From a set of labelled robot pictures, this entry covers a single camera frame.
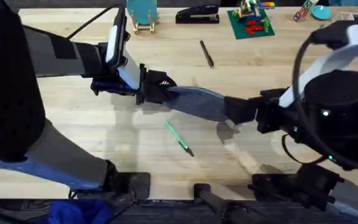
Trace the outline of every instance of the teal object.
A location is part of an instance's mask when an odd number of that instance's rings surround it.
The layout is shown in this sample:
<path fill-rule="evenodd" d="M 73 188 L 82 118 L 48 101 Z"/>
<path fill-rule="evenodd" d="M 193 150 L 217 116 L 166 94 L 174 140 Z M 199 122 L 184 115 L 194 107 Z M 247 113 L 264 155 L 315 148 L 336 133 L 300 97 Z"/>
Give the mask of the teal object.
<path fill-rule="evenodd" d="M 174 128 L 171 126 L 171 124 L 168 121 L 165 121 L 165 125 L 167 125 L 168 129 L 171 131 L 171 133 L 174 135 L 174 137 L 178 140 L 178 142 L 184 147 L 188 148 L 187 144 L 182 140 L 182 138 L 179 136 L 179 134 L 174 130 Z"/>
<path fill-rule="evenodd" d="M 311 14 L 319 20 L 327 20 L 331 18 L 331 10 L 325 6 L 315 6 L 311 9 Z"/>
<path fill-rule="evenodd" d="M 150 25 L 149 14 L 153 21 L 157 20 L 157 0 L 127 0 L 127 10 L 130 16 L 135 14 L 140 25 Z"/>

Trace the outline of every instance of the black cable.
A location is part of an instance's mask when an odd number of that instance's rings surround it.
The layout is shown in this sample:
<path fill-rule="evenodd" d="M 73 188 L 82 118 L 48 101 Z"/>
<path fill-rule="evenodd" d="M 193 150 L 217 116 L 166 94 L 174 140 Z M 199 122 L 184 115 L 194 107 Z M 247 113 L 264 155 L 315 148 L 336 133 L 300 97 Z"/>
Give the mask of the black cable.
<path fill-rule="evenodd" d="M 292 93 L 294 97 L 294 105 L 298 112 L 299 119 L 302 123 L 302 125 L 305 127 L 306 134 L 312 138 L 316 146 L 324 151 L 327 155 L 333 156 L 337 161 L 340 163 L 343 163 L 344 165 L 347 165 L 349 167 L 353 167 L 355 169 L 358 169 L 358 162 L 352 161 L 339 153 L 335 152 L 334 150 L 330 149 L 320 138 L 319 136 L 313 131 L 312 127 L 310 126 L 310 123 L 308 121 L 308 118 L 306 116 L 305 111 L 303 110 L 300 94 L 299 94 L 299 73 L 300 73 L 300 67 L 303 55 L 306 52 L 306 49 L 311 44 L 311 37 L 309 36 L 300 47 L 296 58 L 295 63 L 293 66 L 293 72 L 292 72 Z"/>
<path fill-rule="evenodd" d="M 113 220 L 115 220 L 118 216 L 122 215 L 126 210 L 132 208 L 134 205 L 139 205 L 139 202 L 137 200 L 136 191 L 133 187 L 131 187 L 132 191 L 132 203 L 125 208 L 123 208 L 121 211 L 117 212 L 107 223 L 111 223 Z"/>
<path fill-rule="evenodd" d="M 81 30 L 83 30 L 86 26 L 88 26 L 89 24 L 91 24 L 93 21 L 95 21 L 96 19 L 98 19 L 99 17 L 103 16 L 106 12 L 110 11 L 111 9 L 121 6 L 122 4 L 114 4 L 110 7 L 105 8 L 103 11 L 99 12 L 99 14 L 97 14 L 96 16 L 92 17 L 92 19 L 88 20 L 87 22 L 85 22 L 84 24 L 82 24 L 82 26 L 80 26 L 79 28 L 77 28 L 77 30 L 75 30 L 74 32 L 72 32 L 70 35 L 68 35 L 66 38 L 68 40 L 70 40 L 71 38 L 73 38 L 75 35 L 77 35 L 77 33 L 79 33 Z"/>
<path fill-rule="evenodd" d="M 319 164 L 320 162 L 324 162 L 326 160 L 326 158 L 324 158 L 324 156 L 321 156 L 320 158 L 318 158 L 317 160 L 313 161 L 313 162 L 301 162 L 298 159 L 296 159 L 288 150 L 287 145 L 285 144 L 285 138 L 288 136 L 289 134 L 284 134 L 281 137 L 281 145 L 284 149 L 284 152 L 287 154 L 287 156 L 289 156 L 291 159 L 293 159 L 295 162 L 300 163 L 300 164 Z"/>

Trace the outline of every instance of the blue cloth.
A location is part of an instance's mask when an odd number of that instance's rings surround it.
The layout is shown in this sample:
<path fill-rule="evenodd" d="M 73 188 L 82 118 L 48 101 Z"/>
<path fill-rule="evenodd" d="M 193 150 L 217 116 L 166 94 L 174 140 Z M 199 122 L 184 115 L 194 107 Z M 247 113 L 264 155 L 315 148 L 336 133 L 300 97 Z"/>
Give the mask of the blue cloth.
<path fill-rule="evenodd" d="M 112 205 L 102 200 L 59 200 L 38 224 L 106 224 L 113 216 Z"/>

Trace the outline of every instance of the stapler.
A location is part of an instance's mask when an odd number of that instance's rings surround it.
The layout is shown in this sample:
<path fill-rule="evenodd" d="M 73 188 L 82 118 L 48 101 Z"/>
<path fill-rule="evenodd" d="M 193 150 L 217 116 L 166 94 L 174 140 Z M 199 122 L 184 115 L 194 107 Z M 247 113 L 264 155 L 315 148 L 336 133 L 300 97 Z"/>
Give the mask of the stapler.
<path fill-rule="evenodd" d="M 178 12 L 177 24 L 218 24 L 219 6 L 190 7 Z"/>

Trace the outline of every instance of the wooden table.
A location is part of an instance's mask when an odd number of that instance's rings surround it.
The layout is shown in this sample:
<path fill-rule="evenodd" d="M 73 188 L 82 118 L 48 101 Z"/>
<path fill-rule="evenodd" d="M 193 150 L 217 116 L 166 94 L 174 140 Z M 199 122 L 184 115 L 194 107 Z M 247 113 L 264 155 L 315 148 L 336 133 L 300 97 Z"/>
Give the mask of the wooden table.
<path fill-rule="evenodd" d="M 202 86 L 223 95 L 254 97 L 260 90 L 290 84 L 295 54 L 312 30 L 327 22 L 308 17 L 294 22 L 298 7 L 269 10 L 276 36 L 235 40 L 227 16 L 221 23 L 176 25 L 180 9 L 159 9 L 157 33 L 132 32 L 127 50 L 137 63 L 167 72 L 180 86 Z M 26 9 L 24 24 L 66 36 L 100 9 Z M 358 12 L 358 7 L 333 8 Z M 108 38 L 116 11 L 111 11 L 80 32 L 75 40 L 98 43 Z M 203 39 L 215 61 L 208 67 L 199 40 Z M 306 68 L 329 50 L 313 46 L 303 62 Z M 354 65 L 358 69 L 358 60 Z M 89 79 L 81 77 L 39 79 L 47 117 L 67 137 L 95 156 L 110 159 L 119 171 L 152 175 L 150 198 L 192 198 L 194 183 L 207 182 L 224 198 L 253 198 L 246 187 L 258 172 L 294 173 L 299 164 L 282 150 L 282 132 L 260 134 L 256 123 L 233 134 L 225 125 L 206 121 L 159 105 L 135 105 L 134 97 L 102 93 L 94 96 Z M 195 153 L 190 157 L 165 127 L 169 120 Z M 313 150 L 288 140 L 291 152 L 302 161 L 318 157 Z M 358 184 L 358 171 L 343 172 L 323 163 Z M 68 188 L 40 178 L 0 170 L 0 198 L 66 198 Z"/>

